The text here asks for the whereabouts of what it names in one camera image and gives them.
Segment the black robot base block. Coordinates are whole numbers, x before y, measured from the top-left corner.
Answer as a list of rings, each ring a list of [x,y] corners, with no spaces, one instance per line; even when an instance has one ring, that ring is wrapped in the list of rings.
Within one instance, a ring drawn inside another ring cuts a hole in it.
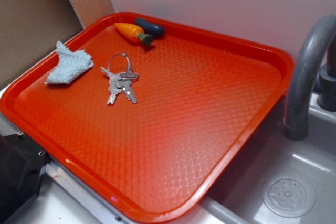
[[[39,196],[48,154],[28,135],[1,136],[1,223]]]

